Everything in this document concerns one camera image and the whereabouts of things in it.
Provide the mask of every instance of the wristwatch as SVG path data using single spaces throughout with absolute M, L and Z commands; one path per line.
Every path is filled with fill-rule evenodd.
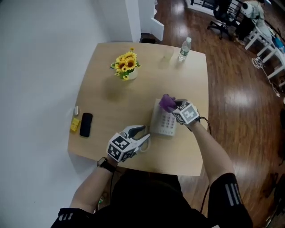
M 99 161 L 98 161 L 98 166 L 105 168 L 106 170 L 109 170 L 111 173 L 114 173 L 116 170 L 116 167 L 112 166 L 110 163 L 108 163 L 107 158 L 102 157 Z

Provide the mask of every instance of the sleeve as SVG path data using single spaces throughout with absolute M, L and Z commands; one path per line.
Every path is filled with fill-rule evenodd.
M 81 227 L 90 222 L 92 214 L 79 208 L 62 208 L 51 228 Z
M 252 220 L 242 203 L 236 176 L 226 173 L 210 188 L 208 219 L 221 228 L 253 228 Z
M 259 5 L 258 6 L 258 9 L 259 9 L 259 18 L 264 20 L 264 11 L 263 11 L 263 8 Z

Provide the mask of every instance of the white vase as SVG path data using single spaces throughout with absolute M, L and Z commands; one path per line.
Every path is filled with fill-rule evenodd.
M 137 68 L 133 72 L 129 73 L 129 80 L 133 80 L 138 76 Z

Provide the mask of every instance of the purple cloth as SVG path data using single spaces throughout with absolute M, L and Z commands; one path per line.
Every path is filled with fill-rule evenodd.
M 162 96 L 159 105 L 167 112 L 177 109 L 175 98 L 170 97 L 168 94 Z

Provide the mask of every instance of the smartphone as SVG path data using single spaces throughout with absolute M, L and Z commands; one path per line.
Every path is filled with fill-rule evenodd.
M 92 122 L 93 115 L 91 113 L 83 113 L 80 132 L 79 134 L 83 137 L 89 137 L 90 129 L 91 129 L 91 122 Z

